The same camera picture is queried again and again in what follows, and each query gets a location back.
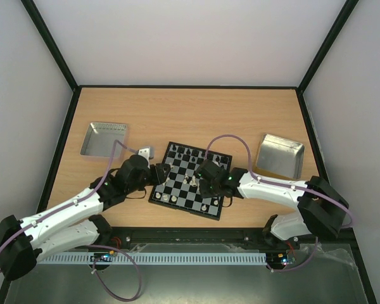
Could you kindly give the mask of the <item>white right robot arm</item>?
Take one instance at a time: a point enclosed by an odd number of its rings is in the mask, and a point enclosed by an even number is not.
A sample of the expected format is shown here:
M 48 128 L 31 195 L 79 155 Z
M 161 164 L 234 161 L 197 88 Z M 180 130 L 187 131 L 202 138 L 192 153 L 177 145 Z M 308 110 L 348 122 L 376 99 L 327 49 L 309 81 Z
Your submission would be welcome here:
M 260 199 L 292 208 L 287 215 L 271 216 L 262 230 L 265 244 L 277 248 L 295 237 L 313 235 L 335 241 L 348 215 L 347 201 L 323 178 L 282 180 L 249 172 L 226 170 L 205 160 L 195 171 L 202 198 Z

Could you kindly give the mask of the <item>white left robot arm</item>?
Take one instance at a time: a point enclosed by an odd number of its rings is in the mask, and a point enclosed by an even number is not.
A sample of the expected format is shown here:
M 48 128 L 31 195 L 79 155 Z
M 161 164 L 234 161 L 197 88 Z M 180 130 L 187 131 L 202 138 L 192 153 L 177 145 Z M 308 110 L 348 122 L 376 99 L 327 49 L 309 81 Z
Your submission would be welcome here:
M 111 227 L 101 216 L 136 191 L 163 184 L 170 165 L 132 155 L 120 168 L 108 167 L 79 194 L 41 213 L 0 222 L 0 274 L 8 281 L 28 274 L 45 258 L 79 246 L 106 244 Z

